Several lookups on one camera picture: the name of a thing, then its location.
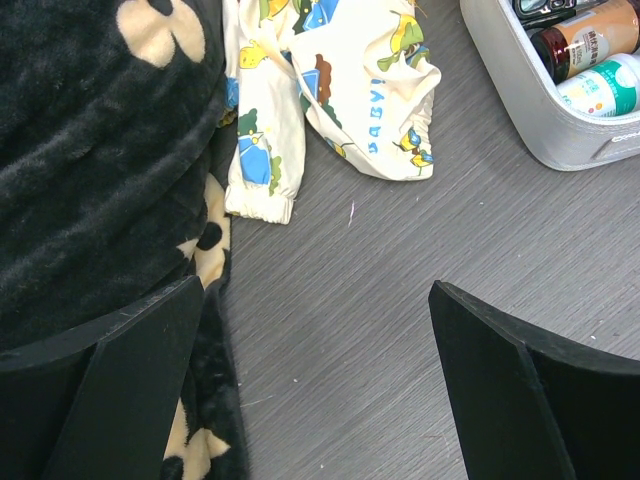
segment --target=baby clothing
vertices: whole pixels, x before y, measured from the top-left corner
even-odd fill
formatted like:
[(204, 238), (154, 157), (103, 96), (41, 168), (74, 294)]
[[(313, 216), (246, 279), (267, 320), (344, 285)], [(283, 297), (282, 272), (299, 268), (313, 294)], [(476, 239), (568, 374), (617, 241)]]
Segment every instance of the baby clothing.
[(421, 180), (440, 71), (407, 0), (223, 0), (227, 102), (238, 106), (228, 212), (288, 223), (304, 116), (360, 172)]

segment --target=bottle label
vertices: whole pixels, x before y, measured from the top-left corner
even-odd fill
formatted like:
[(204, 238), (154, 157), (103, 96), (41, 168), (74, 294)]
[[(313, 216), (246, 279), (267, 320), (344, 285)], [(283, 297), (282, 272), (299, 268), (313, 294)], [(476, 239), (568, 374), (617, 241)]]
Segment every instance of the bottle label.
[(603, 62), (558, 85), (567, 105), (596, 117), (616, 117), (633, 112), (637, 88), (635, 73), (614, 60)]
[(555, 26), (569, 44), (568, 78), (616, 53), (633, 53), (638, 17), (628, 0), (609, 0)]

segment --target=gray floor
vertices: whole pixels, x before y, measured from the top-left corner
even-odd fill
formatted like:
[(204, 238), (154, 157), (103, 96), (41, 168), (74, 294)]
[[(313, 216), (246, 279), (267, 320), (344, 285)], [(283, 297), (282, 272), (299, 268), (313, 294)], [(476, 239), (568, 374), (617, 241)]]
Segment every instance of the gray floor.
[(256, 480), (466, 479), (427, 306), (436, 279), (640, 359), (637, 161), (538, 164), (457, 2), (421, 5), (444, 78), (434, 178), (365, 177), (309, 133), (291, 224), (234, 221), (226, 301)]

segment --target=bottle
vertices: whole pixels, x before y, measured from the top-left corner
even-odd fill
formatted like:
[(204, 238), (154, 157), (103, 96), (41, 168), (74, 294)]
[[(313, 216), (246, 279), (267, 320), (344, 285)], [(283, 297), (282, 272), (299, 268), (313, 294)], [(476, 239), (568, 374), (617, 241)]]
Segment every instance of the bottle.
[(617, 117), (640, 109), (640, 57), (619, 53), (558, 85), (574, 110)]
[(558, 84), (616, 53), (640, 47), (640, 0), (609, 0), (531, 37)]

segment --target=white bottle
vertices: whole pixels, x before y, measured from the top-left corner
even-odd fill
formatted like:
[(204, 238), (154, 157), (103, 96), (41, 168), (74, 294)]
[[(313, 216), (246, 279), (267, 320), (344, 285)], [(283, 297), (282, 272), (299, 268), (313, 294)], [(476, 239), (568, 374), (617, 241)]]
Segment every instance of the white bottle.
[(617, 117), (640, 109), (640, 57), (618, 53), (558, 85), (574, 110)]

